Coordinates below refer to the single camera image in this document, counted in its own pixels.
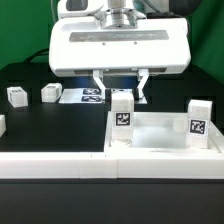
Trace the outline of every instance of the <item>white tray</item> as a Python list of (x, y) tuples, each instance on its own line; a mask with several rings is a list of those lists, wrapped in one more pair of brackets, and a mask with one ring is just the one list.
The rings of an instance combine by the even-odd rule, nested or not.
[[(224, 137), (211, 122), (208, 137), (208, 149), (186, 147), (187, 114), (186, 113), (134, 113), (132, 147), (111, 146), (111, 112), (108, 113), (105, 137), (105, 152), (184, 152), (184, 153), (220, 153), (224, 150)], [(175, 131), (174, 121), (186, 125), (185, 132)]]

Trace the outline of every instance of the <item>white cube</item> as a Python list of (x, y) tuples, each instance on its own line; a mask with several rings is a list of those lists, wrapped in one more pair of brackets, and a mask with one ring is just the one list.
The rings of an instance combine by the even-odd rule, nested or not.
[(191, 100), (188, 106), (186, 146), (207, 149), (212, 101)]
[(191, 100), (188, 105), (188, 117), (202, 120), (210, 120), (212, 113), (212, 101)]
[(27, 93), (20, 86), (7, 88), (7, 95), (13, 107), (28, 106)]
[(5, 115), (0, 115), (0, 137), (4, 134), (5, 131), (6, 131)]
[(131, 92), (112, 92), (112, 140), (133, 138), (134, 97)]
[(62, 85), (60, 83), (49, 83), (41, 89), (42, 102), (54, 103), (61, 97)]

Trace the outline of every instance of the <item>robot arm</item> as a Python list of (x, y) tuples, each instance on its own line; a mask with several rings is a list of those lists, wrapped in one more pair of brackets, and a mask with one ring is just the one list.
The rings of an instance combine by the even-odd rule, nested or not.
[[(151, 0), (150, 3), (160, 11), (174, 9), (176, 13), (180, 10), (186, 14), (201, 2), (194, 1), (197, 4), (179, 0), (187, 7), (186, 11), (177, 0)], [(141, 2), (147, 6), (146, 10), (153, 10), (147, 4), (149, 1)], [(132, 0), (61, 0), (60, 20), (53, 28), (50, 42), (52, 71), (63, 77), (92, 74), (102, 90), (105, 87), (100, 78), (104, 73), (134, 73), (143, 80), (139, 93), (148, 75), (182, 73), (191, 59), (186, 19), (146, 19), (144, 13), (136, 10), (135, 3)]]

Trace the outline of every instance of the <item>white box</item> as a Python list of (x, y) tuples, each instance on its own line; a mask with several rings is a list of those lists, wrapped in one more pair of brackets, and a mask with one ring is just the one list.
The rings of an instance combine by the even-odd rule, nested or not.
[(112, 91), (112, 140), (133, 138), (134, 97), (132, 92)]
[(188, 117), (202, 120), (210, 120), (212, 101), (191, 100), (188, 105)]
[(62, 85), (60, 83), (49, 83), (41, 89), (43, 103), (54, 103), (62, 94)]
[(7, 88), (7, 95), (13, 107), (28, 106), (27, 93), (20, 86)]
[(207, 149), (212, 101), (191, 100), (188, 106), (186, 146)]
[(6, 131), (5, 115), (0, 115), (0, 137), (4, 134), (5, 131)]

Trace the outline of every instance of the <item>white block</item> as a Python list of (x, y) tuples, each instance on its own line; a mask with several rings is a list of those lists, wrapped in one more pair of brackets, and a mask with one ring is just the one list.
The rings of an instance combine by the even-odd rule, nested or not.
[(188, 105), (188, 117), (202, 120), (210, 120), (212, 101), (191, 100)]
[(54, 103), (62, 94), (62, 85), (60, 83), (49, 83), (41, 89), (42, 102)]
[(13, 107), (28, 106), (27, 93), (20, 86), (7, 88), (7, 95)]
[(134, 97), (132, 92), (113, 90), (111, 111), (134, 112)]
[(186, 146), (207, 149), (212, 102), (191, 100), (188, 106)]
[(112, 140), (133, 138), (134, 97), (131, 92), (112, 92)]
[(0, 115), (0, 137), (4, 134), (5, 131), (6, 131), (5, 115)]

